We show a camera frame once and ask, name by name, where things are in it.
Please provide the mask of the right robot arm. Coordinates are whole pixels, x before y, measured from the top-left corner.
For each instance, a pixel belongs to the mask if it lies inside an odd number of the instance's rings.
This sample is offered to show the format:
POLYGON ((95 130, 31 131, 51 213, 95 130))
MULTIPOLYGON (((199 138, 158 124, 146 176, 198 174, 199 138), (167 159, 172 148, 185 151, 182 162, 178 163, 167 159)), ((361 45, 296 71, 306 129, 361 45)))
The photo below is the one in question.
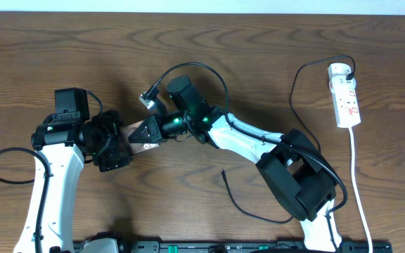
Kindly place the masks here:
POLYGON ((158 93, 152 86, 140 95, 139 100, 155 114, 130 134, 130 143, 159 143, 189 133, 202 144, 244 157, 255 164, 278 203, 300 221, 306 249, 339 250, 342 238, 332 215, 339 178, 301 131, 280 134, 246 124, 209 105, 188 76, 167 85, 175 112, 167 112, 158 93))

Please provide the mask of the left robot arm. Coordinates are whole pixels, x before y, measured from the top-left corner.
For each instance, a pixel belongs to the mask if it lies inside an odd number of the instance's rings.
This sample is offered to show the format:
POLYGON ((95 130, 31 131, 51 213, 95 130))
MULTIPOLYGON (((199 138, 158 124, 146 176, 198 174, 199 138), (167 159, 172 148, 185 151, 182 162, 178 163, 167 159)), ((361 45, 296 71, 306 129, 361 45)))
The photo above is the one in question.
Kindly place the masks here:
POLYGON ((55 91, 56 111, 32 134, 34 185, 15 252, 73 252, 75 197, 84 165, 107 172, 132 160, 120 115, 100 109, 91 116, 92 95, 78 88, 55 91))

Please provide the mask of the bronze Galaxy smartphone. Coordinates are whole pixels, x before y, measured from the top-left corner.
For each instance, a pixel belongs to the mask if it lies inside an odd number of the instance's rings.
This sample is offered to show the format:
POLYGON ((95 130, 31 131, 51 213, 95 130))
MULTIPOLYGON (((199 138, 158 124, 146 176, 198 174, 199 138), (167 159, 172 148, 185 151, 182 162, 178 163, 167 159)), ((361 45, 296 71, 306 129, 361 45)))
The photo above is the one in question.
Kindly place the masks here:
POLYGON ((128 137, 141 125, 141 122, 136 122, 127 126, 123 126, 120 130, 123 135, 125 150, 131 155, 137 155, 152 149, 160 147, 159 143, 130 143, 128 137))

